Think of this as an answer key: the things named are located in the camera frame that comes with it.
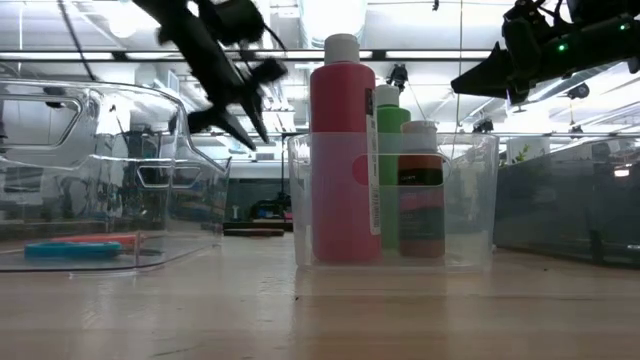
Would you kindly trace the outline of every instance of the pink bottle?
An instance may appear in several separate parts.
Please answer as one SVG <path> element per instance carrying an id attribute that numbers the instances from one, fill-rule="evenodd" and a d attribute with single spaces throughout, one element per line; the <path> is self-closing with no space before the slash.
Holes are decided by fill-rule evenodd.
<path id="1" fill-rule="evenodd" d="M 311 74 L 311 211 L 315 257 L 362 263 L 381 251 L 375 74 L 353 35 L 325 41 Z"/>

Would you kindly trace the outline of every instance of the wooden table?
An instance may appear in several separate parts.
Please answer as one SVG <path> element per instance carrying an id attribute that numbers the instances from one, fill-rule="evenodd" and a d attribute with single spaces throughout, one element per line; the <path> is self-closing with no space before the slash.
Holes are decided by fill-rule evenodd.
<path id="1" fill-rule="evenodd" d="M 297 272 L 290 236 L 138 275 L 0 276 L 9 359 L 640 359 L 640 273 L 498 253 L 487 275 Z"/>

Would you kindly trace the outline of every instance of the green bottle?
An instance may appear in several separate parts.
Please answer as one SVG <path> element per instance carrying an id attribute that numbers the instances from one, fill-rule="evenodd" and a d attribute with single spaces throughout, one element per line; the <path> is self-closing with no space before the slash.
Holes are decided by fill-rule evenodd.
<path id="1" fill-rule="evenodd" d="M 402 151 L 402 124 L 411 121 L 411 112 L 400 107 L 400 90 L 380 85 L 375 92 L 380 171 L 380 216 L 382 248 L 398 248 L 398 155 Z"/>

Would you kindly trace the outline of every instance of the blue object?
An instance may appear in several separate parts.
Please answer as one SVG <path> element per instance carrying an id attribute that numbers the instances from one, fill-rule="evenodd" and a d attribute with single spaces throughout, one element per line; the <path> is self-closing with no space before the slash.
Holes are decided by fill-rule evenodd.
<path id="1" fill-rule="evenodd" d="M 122 245 L 118 242 L 44 242 L 25 245 L 24 256 L 27 258 L 109 259 L 118 256 L 121 250 Z"/>

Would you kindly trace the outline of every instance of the clear plastic bin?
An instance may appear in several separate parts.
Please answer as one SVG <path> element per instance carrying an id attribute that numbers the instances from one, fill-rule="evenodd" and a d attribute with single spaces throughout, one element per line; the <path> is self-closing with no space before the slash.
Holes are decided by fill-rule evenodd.
<path id="1" fill-rule="evenodd" d="M 130 269 L 220 241 L 229 164 L 193 147 L 178 100 L 103 83 L 0 87 L 0 271 Z"/>
<path id="2" fill-rule="evenodd" d="M 407 150 L 406 144 L 420 144 L 422 135 L 379 134 L 378 153 L 368 150 L 370 141 L 366 134 L 330 133 L 289 140 L 298 266 L 426 272 L 487 269 L 492 252 L 498 138 L 438 134 L 437 153 L 415 146 Z M 367 164 L 382 161 L 388 165 L 390 159 L 393 163 L 396 159 L 400 161 L 401 156 L 437 157 L 441 164 L 441 183 L 398 186 L 397 182 L 393 183 L 393 179 L 397 179 L 395 173 L 387 173 L 385 177 L 384 171 L 389 171 L 385 168 L 378 174 L 379 198 L 375 191 L 371 196 L 370 190 L 374 187 L 367 185 L 367 175 L 369 180 L 375 176 L 366 173 L 367 168 L 372 169 Z M 430 194 L 437 193 L 441 196 L 439 202 L 429 200 Z M 438 206 L 440 213 L 416 212 L 431 206 Z M 397 228 L 385 228 L 385 224 L 394 221 Z M 440 250 L 433 245 L 438 242 L 429 242 L 434 239 L 429 234 L 437 231 L 428 229 L 429 226 L 437 228 L 438 223 L 440 232 L 444 231 L 443 236 L 439 235 Z M 384 234 L 388 238 L 389 229 L 393 230 L 396 246 L 386 243 L 383 248 L 381 237 Z"/>

